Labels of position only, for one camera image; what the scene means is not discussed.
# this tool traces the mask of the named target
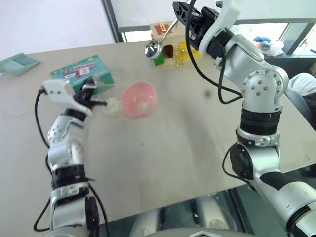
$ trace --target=metal ladle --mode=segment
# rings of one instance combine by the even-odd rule
[[[148,43],[145,47],[145,55],[147,58],[150,59],[156,59],[161,55],[162,52],[162,44],[164,40],[166,39],[166,36],[169,34],[169,32],[172,30],[172,28],[178,23],[178,18],[175,18],[171,25],[169,26],[168,30],[164,34],[163,38],[161,41],[158,40],[153,40]]]

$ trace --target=white cloth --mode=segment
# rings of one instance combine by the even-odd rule
[[[288,88],[297,91],[302,96],[316,92],[316,78],[309,73],[299,73],[291,78]]]

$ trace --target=white wall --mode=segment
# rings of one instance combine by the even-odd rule
[[[0,0],[0,60],[114,42],[101,0]]]
[[[118,27],[145,26],[174,19],[172,3],[175,0],[112,0]],[[220,11],[215,0],[197,0],[201,11],[208,6]],[[243,0],[239,20],[313,18],[316,21],[316,0]]]

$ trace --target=table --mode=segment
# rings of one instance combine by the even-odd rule
[[[147,117],[110,118],[97,108],[86,121],[86,173],[104,203],[110,221],[228,188],[242,182],[226,176],[221,162],[236,141],[241,101],[222,105],[217,89],[191,64],[154,67],[143,55],[146,42],[101,45],[32,54],[41,64],[20,76],[0,76],[0,230],[3,236],[43,236],[32,226],[50,194],[44,165],[47,148],[34,118],[34,101],[49,72],[99,55],[117,82],[118,93],[136,81],[148,81],[158,104]],[[217,80],[211,60],[201,69]],[[225,86],[236,87],[225,81]],[[224,98],[231,95],[224,93]],[[316,133],[283,97],[281,169],[316,162]],[[63,112],[44,97],[39,119],[44,133]],[[40,227],[47,226],[45,214]]]

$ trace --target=pink bowl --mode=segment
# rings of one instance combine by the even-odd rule
[[[150,113],[157,102],[157,93],[148,82],[138,82],[122,95],[123,111],[131,117]]]

